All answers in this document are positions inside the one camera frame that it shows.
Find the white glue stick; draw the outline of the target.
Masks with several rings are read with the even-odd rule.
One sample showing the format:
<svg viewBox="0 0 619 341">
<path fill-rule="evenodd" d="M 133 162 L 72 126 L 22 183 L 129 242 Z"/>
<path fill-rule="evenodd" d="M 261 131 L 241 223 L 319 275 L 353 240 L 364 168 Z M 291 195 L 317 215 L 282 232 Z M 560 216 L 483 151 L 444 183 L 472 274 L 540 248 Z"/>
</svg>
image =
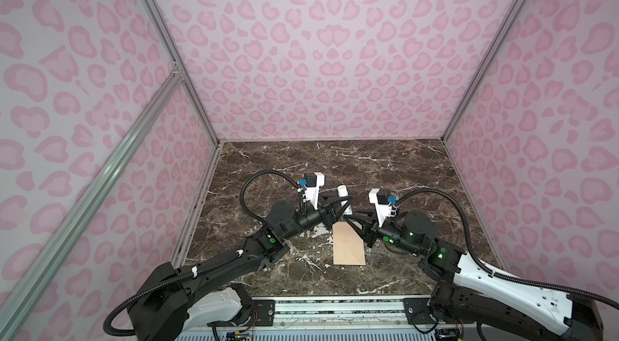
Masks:
<svg viewBox="0 0 619 341">
<path fill-rule="evenodd" d="M 349 200 L 348 188 L 345 185 L 337 187 L 337 194 L 340 202 L 347 202 Z"/>
</svg>

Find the peach paper envelope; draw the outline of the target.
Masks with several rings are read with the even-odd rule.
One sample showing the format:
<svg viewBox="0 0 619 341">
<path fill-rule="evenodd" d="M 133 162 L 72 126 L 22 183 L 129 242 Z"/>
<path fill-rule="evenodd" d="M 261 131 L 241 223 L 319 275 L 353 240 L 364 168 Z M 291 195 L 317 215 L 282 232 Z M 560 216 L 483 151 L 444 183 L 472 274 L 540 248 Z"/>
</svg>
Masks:
<svg viewBox="0 0 619 341">
<path fill-rule="evenodd" d="M 338 222 L 333 226 L 334 265 L 366 265 L 364 241 L 348 223 Z"/>
</svg>

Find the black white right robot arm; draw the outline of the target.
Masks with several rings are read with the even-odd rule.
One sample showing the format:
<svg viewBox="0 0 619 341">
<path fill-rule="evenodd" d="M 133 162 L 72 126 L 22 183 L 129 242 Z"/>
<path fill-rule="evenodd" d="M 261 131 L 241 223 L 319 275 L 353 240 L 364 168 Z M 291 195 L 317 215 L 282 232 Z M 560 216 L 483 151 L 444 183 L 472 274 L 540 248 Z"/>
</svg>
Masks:
<svg viewBox="0 0 619 341">
<path fill-rule="evenodd" d="M 580 294 L 506 281 L 496 268 L 477 264 L 469 252 L 438 237 L 424 213 L 378 223 L 367 215 L 345 215 L 367 244 L 391 244 L 419 259 L 419 268 L 437 286 L 427 303 L 438 321 L 474 322 L 527 340 L 602 340 L 604 325 L 596 303 Z"/>
</svg>

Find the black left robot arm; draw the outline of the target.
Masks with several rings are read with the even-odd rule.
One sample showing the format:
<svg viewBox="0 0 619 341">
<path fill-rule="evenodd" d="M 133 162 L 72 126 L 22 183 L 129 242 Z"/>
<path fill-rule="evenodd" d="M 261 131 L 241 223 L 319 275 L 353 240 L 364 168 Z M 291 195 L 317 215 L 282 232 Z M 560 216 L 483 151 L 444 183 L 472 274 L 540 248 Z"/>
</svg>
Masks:
<svg viewBox="0 0 619 341">
<path fill-rule="evenodd" d="M 250 326 L 253 300 L 235 279 L 266 269 L 290 251 L 288 240 L 323 225 L 331 228 L 351 197 L 319 197 L 318 206 L 296 208 L 276 202 L 261 227 L 233 248 L 196 265 L 158 266 L 127 307 L 139 340 L 174 340 L 193 326 Z"/>
</svg>

